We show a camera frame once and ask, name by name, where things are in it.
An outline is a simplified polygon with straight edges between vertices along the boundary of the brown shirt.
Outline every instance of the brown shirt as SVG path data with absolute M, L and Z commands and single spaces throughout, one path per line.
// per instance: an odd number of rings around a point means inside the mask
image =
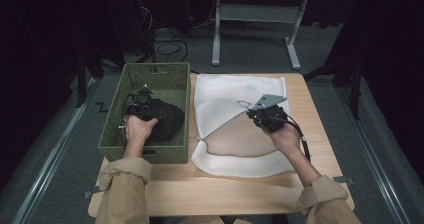
M 96 223 L 149 223 L 145 185 L 150 180 L 151 165 L 142 158 L 124 158 L 109 163 L 100 173 L 100 190 L 105 191 Z M 299 212 L 306 223 L 361 223 L 346 204 L 347 192 L 327 176 L 319 177 L 299 197 Z M 191 217 L 180 222 L 220 224 L 219 217 Z

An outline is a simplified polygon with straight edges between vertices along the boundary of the white cloth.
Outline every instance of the white cloth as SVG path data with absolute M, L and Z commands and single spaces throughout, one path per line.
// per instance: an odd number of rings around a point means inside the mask
M 194 108 L 201 140 L 192 161 L 199 169 L 212 175 L 247 178 L 293 170 L 245 113 L 264 94 L 287 97 L 284 78 L 198 76 Z M 290 114 L 288 101 L 278 105 Z

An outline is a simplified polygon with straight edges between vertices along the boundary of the person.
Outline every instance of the person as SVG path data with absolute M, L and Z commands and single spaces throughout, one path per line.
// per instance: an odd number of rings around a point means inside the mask
M 151 165 L 142 158 L 142 152 L 157 122 L 157 119 L 145 122 L 135 116 L 126 119 L 128 144 L 124 157 L 109 163 L 99 176 L 100 190 L 105 192 L 96 223 L 149 223 L 145 185 L 149 182 Z M 321 175 L 303 155 L 294 127 L 284 125 L 274 133 L 265 133 L 290 161 L 304 186 L 297 208 L 306 216 L 306 223 L 360 223 L 346 203 L 347 192 L 329 177 Z M 212 217 L 196 218 L 183 219 L 180 223 L 222 223 Z M 250 222 L 241 220 L 238 223 Z

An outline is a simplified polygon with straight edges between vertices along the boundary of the basket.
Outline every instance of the basket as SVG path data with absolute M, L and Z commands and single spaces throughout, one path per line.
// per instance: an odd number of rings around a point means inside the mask
M 122 105 L 127 94 L 135 93 L 145 84 L 154 92 L 152 98 L 158 98 L 179 107 L 184 111 L 185 119 L 170 140 L 152 141 L 146 144 L 143 149 L 143 158 L 152 164 L 187 163 L 191 90 L 189 63 L 126 64 L 109 109 L 100 138 L 99 150 L 109 162 L 123 157 L 124 149 L 119 129 Z

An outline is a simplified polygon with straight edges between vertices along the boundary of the gray carpet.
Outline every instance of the gray carpet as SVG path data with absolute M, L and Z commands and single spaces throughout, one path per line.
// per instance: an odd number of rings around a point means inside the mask
M 302 65 L 301 74 L 323 65 L 339 30 L 340 27 L 301 27 L 295 42 Z M 262 30 L 250 28 L 239 36 L 224 36 L 219 67 L 210 65 L 212 33 L 193 32 L 190 37 L 178 31 L 173 33 L 175 38 L 186 41 L 189 53 L 185 61 L 190 62 L 195 72 L 289 73 L 293 70 L 282 42 L 285 36 L 282 33 L 289 31 L 290 27 L 282 25 Z M 226 29 L 224 32 L 236 33 L 237 29 Z M 166 35 L 168 34 L 163 34 L 160 38 L 165 40 Z M 162 48 L 162 51 L 168 48 L 172 52 L 174 47 Z M 180 61 L 183 56 L 184 51 L 171 56 L 157 54 L 157 61 Z M 100 105 L 97 103 L 104 103 L 103 109 L 109 108 L 119 75 L 119 72 L 106 69 L 94 95 L 87 100 L 84 115 L 69 139 L 69 147 L 31 223 L 93 223 L 93 218 L 87 213 L 89 199 L 83 197 L 85 192 L 92 190 L 102 160 L 97 144 L 107 113 L 99 112 Z M 358 135 L 331 85 L 330 78 L 320 76 L 307 84 L 340 167 L 346 177 L 354 180 L 349 188 L 356 204 L 355 213 L 363 223 L 395 223 L 365 160 Z M 13 220 L 50 150 L 58 142 L 75 111 L 76 98 L 75 92 L 39 136 L 1 193 L 0 223 L 10 223 Z M 423 187 L 397 146 L 365 81 L 362 85 L 360 116 L 370 141 L 376 143 L 376 151 L 387 168 L 393 186 L 400 193 L 411 223 L 419 223 L 419 220 L 424 220 L 423 205 L 420 205 L 424 196 Z M 304 218 L 289 215 L 289 221 L 304 223 Z

